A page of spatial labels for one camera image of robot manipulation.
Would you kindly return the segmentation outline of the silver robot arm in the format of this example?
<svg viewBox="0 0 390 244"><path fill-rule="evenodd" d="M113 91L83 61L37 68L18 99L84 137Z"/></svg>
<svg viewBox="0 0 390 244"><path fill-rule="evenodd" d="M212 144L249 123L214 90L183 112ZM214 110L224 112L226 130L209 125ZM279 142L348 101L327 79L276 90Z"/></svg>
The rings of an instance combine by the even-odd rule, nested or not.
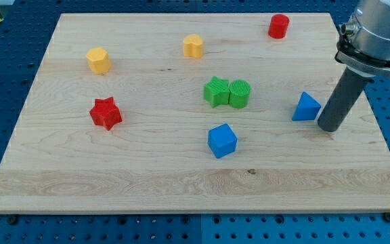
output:
<svg viewBox="0 0 390 244"><path fill-rule="evenodd" d="M374 77L390 80L390 1L361 0L340 26L335 60L346 66L318 118L324 131L336 131Z"/></svg>

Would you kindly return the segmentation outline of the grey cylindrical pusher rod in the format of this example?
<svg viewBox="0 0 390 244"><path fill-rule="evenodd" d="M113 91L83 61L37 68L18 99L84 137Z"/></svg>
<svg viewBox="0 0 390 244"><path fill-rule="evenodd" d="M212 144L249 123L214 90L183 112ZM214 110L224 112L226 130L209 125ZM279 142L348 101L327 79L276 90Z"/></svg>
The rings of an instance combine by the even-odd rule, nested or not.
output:
<svg viewBox="0 0 390 244"><path fill-rule="evenodd" d="M318 118L318 126L327 132L336 131L370 80L346 68Z"/></svg>

